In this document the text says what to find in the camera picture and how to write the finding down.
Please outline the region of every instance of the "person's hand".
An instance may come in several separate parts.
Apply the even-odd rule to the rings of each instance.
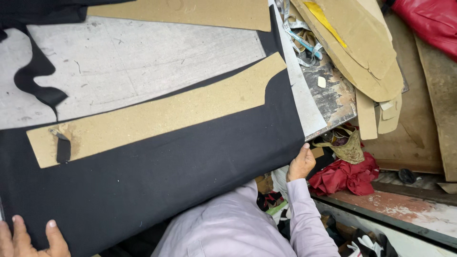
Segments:
[[[306,178],[308,173],[314,168],[314,165],[316,165],[316,159],[314,159],[314,155],[309,149],[309,144],[305,143],[301,147],[297,157],[295,157],[289,165],[286,182],[299,178]]]
[[[37,251],[31,245],[30,236],[21,216],[14,216],[13,223],[14,236],[11,236],[8,224],[0,221],[0,257],[71,257],[67,242],[55,220],[50,220],[46,224],[49,248],[42,251]]]

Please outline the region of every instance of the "black object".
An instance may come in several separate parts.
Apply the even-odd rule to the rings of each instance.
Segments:
[[[323,142],[321,137],[316,138],[314,141],[316,143]],[[316,148],[316,146],[310,144],[309,148],[314,149],[314,148]],[[321,157],[318,157],[316,159],[316,165],[308,173],[308,175],[306,176],[306,180],[309,180],[312,176],[314,176],[314,174],[316,174],[323,168],[327,167],[330,163],[333,163],[335,161],[335,159],[333,158],[333,150],[330,147],[328,147],[328,146],[322,147],[322,151],[324,152],[324,155]]]
[[[342,244],[346,243],[346,240],[340,235],[338,229],[336,228],[336,219],[333,216],[333,213],[330,211],[323,211],[321,212],[322,216],[329,216],[327,220],[327,228],[325,229],[329,234],[329,237],[333,239],[337,247],[340,247]]]
[[[31,37],[26,25],[83,22],[87,6],[122,3],[131,0],[7,0],[0,8],[0,42],[7,38],[5,29],[15,28],[26,34],[32,45],[32,60],[14,76],[20,90],[34,95],[40,102],[51,107],[58,121],[56,106],[68,96],[54,87],[41,87],[33,81],[38,76],[55,72],[55,67],[46,58]]]
[[[58,163],[66,163],[70,160],[71,157],[71,143],[68,138],[55,131],[54,129],[50,129],[50,132],[57,136],[57,158],[56,161]]]
[[[363,256],[366,257],[378,257],[376,252],[365,245],[361,244],[359,241],[359,237],[362,238],[363,236],[368,236],[363,230],[357,229],[355,233],[352,235],[352,241],[359,247],[360,252]]]
[[[398,257],[397,251],[395,248],[390,244],[389,239],[387,239],[386,235],[379,234],[381,239],[381,246],[384,250],[381,251],[381,257]]]
[[[398,171],[399,179],[405,184],[414,184],[417,176],[409,169],[400,169]]]
[[[274,31],[259,32],[261,42],[264,49],[281,53]],[[252,65],[163,97],[207,86]],[[45,224],[55,219],[73,257],[99,253],[282,167],[304,144],[286,69],[268,82],[262,106],[45,169],[39,168],[26,135],[42,126],[0,131],[5,220],[11,226],[12,216],[22,215],[32,244],[44,249]]]

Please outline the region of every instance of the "pencil mark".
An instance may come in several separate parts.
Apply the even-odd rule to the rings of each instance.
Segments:
[[[120,45],[121,43],[124,43],[124,41],[122,41],[121,39],[117,39],[117,38],[113,38],[113,39],[119,40],[119,44],[118,45]]]
[[[80,74],[81,74],[81,67],[80,67],[80,64],[77,62],[77,61],[74,61],[76,62],[76,64],[78,65],[78,70],[80,71]]]

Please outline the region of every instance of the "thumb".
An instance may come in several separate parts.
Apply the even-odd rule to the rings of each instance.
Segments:
[[[306,156],[308,155],[308,152],[311,152],[309,150],[309,143],[305,143],[301,148],[300,152],[298,153],[297,157],[295,158],[298,161],[304,161],[306,159]]]
[[[46,237],[49,241],[47,252],[50,252],[51,256],[69,256],[67,242],[60,233],[55,220],[50,220],[46,224]]]

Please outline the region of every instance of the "fabric scrap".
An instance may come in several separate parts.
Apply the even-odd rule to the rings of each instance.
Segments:
[[[351,164],[341,159],[317,172],[309,179],[310,191],[317,195],[329,195],[349,189],[356,195],[374,193],[371,181],[378,177],[379,166],[373,156],[363,153],[365,160],[359,164]]]

